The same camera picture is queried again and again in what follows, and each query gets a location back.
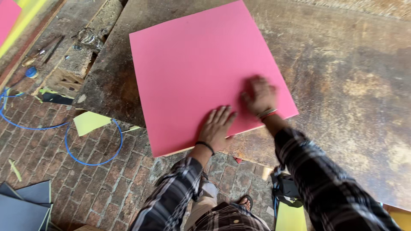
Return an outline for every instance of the plaid shirt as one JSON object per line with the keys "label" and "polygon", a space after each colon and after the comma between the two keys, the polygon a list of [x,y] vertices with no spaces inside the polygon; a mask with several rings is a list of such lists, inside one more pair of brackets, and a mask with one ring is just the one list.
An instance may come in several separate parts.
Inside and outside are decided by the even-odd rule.
{"label": "plaid shirt", "polygon": [[[293,176],[317,231],[400,230],[379,203],[304,134],[285,128],[276,134],[275,145],[276,156]],[[130,230],[180,230],[189,200],[200,196],[201,172],[193,158],[177,162],[160,179]],[[242,206],[222,203],[200,217],[191,230],[267,228]]]}

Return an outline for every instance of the blue bottle cap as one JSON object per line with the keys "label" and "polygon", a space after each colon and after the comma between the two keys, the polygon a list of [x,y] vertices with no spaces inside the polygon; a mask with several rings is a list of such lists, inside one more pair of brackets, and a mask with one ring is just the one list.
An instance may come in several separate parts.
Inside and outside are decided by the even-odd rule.
{"label": "blue bottle cap", "polygon": [[29,77],[29,78],[33,77],[35,74],[37,74],[37,69],[35,67],[30,67],[26,71],[26,76]]}

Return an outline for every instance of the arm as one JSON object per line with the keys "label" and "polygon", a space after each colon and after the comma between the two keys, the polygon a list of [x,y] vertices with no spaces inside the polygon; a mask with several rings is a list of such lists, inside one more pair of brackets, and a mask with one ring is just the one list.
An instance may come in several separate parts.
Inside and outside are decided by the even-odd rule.
{"label": "arm", "polygon": [[[230,106],[213,110],[198,141],[206,142],[213,151],[226,147],[233,137],[225,137],[236,117],[236,113],[230,114],[230,111]],[[201,172],[211,155],[212,151],[207,146],[195,145],[186,158],[160,178],[157,188],[147,198],[129,230],[180,230],[188,202],[199,197]]]}
{"label": "arm", "polygon": [[[275,108],[275,92],[263,78],[245,95],[254,114]],[[275,138],[275,153],[287,166],[316,230],[400,230],[389,214],[324,151],[278,115],[263,120]]]}

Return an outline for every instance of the khaki pants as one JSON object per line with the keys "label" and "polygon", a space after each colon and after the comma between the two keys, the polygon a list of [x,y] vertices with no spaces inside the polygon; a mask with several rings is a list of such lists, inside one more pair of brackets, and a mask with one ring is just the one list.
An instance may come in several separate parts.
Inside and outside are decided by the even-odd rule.
{"label": "khaki pants", "polygon": [[[197,202],[193,203],[190,216],[184,226],[184,231],[187,231],[191,226],[193,226],[204,213],[217,206],[218,190],[215,185],[208,180],[203,180],[202,184],[203,195],[201,195]],[[260,220],[267,227],[267,229],[270,229],[264,220],[256,215],[254,216]]]}

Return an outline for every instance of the small container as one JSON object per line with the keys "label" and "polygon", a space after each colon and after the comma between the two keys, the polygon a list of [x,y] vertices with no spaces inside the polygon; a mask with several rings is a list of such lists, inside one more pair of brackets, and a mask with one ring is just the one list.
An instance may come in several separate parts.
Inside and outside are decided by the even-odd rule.
{"label": "small container", "polygon": [[83,28],[77,34],[80,43],[99,53],[104,45],[103,41],[90,28]]}
{"label": "small container", "polygon": [[39,73],[37,72],[37,69],[35,67],[30,67],[29,69],[27,69],[25,75],[30,79],[34,79],[39,75]]}

